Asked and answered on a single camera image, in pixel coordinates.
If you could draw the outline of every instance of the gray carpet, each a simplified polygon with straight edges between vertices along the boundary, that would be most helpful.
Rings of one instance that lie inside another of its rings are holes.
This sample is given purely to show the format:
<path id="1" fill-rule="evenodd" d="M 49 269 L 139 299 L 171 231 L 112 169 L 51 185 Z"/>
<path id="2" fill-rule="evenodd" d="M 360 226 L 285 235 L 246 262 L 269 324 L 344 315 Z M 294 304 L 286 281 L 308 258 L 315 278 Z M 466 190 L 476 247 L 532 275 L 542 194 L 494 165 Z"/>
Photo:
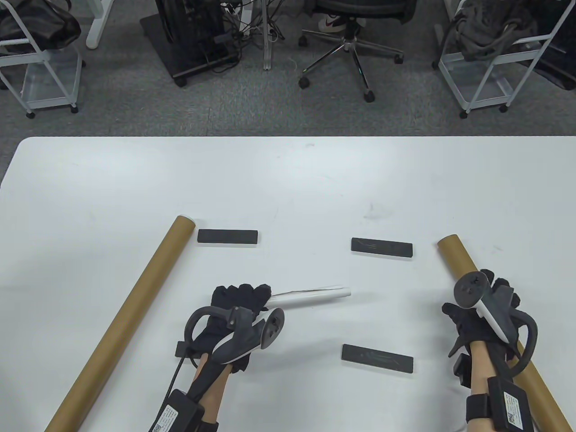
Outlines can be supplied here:
<path id="1" fill-rule="evenodd" d="M 310 88 L 298 87 L 299 70 L 329 48 L 315 40 L 298 47 L 300 29 L 317 25 L 306 15 L 278 20 L 286 41 L 274 44 L 271 71 L 262 70 L 262 52 L 250 46 L 235 69 L 199 75 L 180 89 L 139 25 L 154 11 L 153 0 L 116 0 L 100 47 L 88 51 L 82 40 L 88 67 L 78 114 L 50 109 L 29 120 L 8 92 L 0 92 L 0 179 L 18 143 L 39 135 L 576 135 L 576 92 L 537 74 L 508 113 L 491 108 L 458 118 L 452 93 L 430 68 L 436 53 L 433 25 L 447 24 L 442 0 L 420 0 L 404 26 L 368 22 L 364 39 L 406 52 L 403 65 L 362 57 L 376 94 L 372 104 L 364 102 L 347 55 L 314 71 Z M 507 66 L 513 83 L 524 68 Z M 14 82 L 22 76 L 22 69 L 8 69 L 3 71 Z"/>

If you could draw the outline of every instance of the black bag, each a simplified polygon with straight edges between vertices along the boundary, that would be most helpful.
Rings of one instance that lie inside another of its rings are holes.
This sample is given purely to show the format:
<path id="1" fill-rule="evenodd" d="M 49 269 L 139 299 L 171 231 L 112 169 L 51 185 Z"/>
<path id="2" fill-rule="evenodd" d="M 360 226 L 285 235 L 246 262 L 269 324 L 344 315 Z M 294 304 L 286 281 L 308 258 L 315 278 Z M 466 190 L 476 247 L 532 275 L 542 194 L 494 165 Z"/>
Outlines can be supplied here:
<path id="1" fill-rule="evenodd" d="M 66 2 L 70 10 L 72 4 L 70 0 Z M 76 18 L 50 1 L 22 0 L 14 9 L 42 51 L 66 48 L 78 39 L 82 32 Z M 0 19 L 0 40 L 26 38 L 9 12 L 1 14 Z M 14 54 L 33 51 L 29 45 L 12 45 L 6 49 Z"/>
<path id="2" fill-rule="evenodd" d="M 442 47 L 454 34 L 467 62 L 490 60 L 523 37 L 535 36 L 536 20 L 518 0 L 466 0 L 444 34 Z"/>

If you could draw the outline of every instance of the chair leg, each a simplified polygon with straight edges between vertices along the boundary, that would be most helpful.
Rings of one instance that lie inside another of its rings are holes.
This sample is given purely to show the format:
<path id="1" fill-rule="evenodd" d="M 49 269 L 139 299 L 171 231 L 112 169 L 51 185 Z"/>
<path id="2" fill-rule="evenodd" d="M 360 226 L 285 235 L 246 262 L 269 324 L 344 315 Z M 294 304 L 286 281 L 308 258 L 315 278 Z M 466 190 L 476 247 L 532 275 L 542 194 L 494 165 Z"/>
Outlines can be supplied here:
<path id="1" fill-rule="evenodd" d="M 364 71 L 362 70 L 362 65 L 360 64 L 360 59 L 358 58 L 358 53 L 356 52 L 356 48 L 353 48 L 353 50 L 352 50 L 352 58 L 354 59 L 354 63 L 356 63 L 356 68 L 358 69 L 358 73 L 360 73 L 360 76 L 362 77 L 364 87 L 366 88 L 364 90 L 364 94 L 366 94 L 370 91 L 370 86 L 368 85 L 368 80 L 366 79 L 366 76 L 364 75 Z"/>
<path id="2" fill-rule="evenodd" d="M 360 59 L 358 58 L 358 53 L 356 52 L 356 47 L 352 47 L 352 58 L 354 59 L 354 63 L 356 64 L 356 68 L 358 69 L 358 73 L 362 77 L 362 82 L 364 83 L 364 100 L 368 103 L 374 102 L 376 99 L 374 96 L 374 92 L 370 90 L 370 86 L 368 85 L 368 80 L 366 79 L 366 75 L 364 75 L 364 71 L 362 70 L 362 65 L 360 64 Z"/>
<path id="3" fill-rule="evenodd" d="M 327 35 L 326 33 L 315 32 L 314 30 L 302 30 L 303 35 L 317 37 L 318 39 L 327 40 L 330 42 L 339 42 L 342 40 L 341 36 Z"/>
<path id="4" fill-rule="evenodd" d="M 396 48 L 390 48 L 390 47 L 386 47 L 384 45 L 378 45 L 375 44 L 373 42 L 368 42 L 365 40 L 359 40 L 356 42 L 356 45 L 362 48 L 367 48 L 368 50 L 375 50 L 378 52 L 382 52 L 383 54 L 389 54 L 389 55 L 404 55 L 403 51 L 397 50 Z"/>
<path id="5" fill-rule="evenodd" d="M 317 61 L 315 61 L 314 63 L 312 63 L 310 66 L 308 66 L 306 69 L 304 69 L 302 71 L 302 76 L 304 76 L 305 74 L 307 74 L 308 72 L 310 72 L 312 69 L 314 69 L 316 66 L 318 66 L 319 63 L 322 62 L 322 60 L 327 59 L 328 57 L 330 57 L 332 54 L 338 52 L 339 50 L 341 50 L 342 48 L 344 48 L 344 44 L 343 43 L 339 43 L 338 45 L 336 45 L 333 49 L 331 49 L 330 51 L 328 51 L 326 54 L 324 54 L 322 57 L 320 57 Z"/>

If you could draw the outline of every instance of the gray backpack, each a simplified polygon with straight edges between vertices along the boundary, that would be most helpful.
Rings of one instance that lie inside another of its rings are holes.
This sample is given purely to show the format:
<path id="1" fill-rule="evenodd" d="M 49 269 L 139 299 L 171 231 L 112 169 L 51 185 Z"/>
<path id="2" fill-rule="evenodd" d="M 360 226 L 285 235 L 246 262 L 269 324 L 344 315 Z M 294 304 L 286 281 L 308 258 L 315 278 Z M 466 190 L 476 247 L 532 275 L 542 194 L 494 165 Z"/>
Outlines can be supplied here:
<path id="1" fill-rule="evenodd" d="M 490 60 L 518 39 L 535 36 L 537 24 L 521 1 L 466 0 L 444 34 L 442 50 L 451 34 L 466 61 Z"/>

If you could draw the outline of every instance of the forearm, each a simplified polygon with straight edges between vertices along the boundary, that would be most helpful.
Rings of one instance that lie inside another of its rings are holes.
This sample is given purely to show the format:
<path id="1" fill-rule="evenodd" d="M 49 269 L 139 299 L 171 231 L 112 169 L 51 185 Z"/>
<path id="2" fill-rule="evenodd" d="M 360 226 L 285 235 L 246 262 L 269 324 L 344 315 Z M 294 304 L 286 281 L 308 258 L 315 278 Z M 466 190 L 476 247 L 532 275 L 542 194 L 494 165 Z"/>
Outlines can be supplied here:
<path id="1" fill-rule="evenodd" d="M 203 354 L 200 359 L 200 364 L 196 370 L 196 375 L 194 379 L 198 377 L 202 367 L 206 364 L 208 360 L 208 354 Z M 220 374 L 218 379 L 214 381 L 212 386 L 208 389 L 202 399 L 200 399 L 200 405 L 204 408 L 204 416 L 202 421 L 206 423 L 216 423 L 218 417 L 218 411 L 220 409 L 220 404 L 222 403 L 222 397 L 224 396 L 224 388 L 226 387 L 226 382 L 228 380 L 228 375 L 232 372 L 232 365 L 226 365 L 224 372 Z"/>
<path id="2" fill-rule="evenodd" d="M 488 378 L 496 376 L 485 342 L 470 344 L 472 356 L 471 390 L 473 395 L 488 393 Z M 494 432 L 491 419 L 473 419 L 468 422 L 468 432 Z"/>

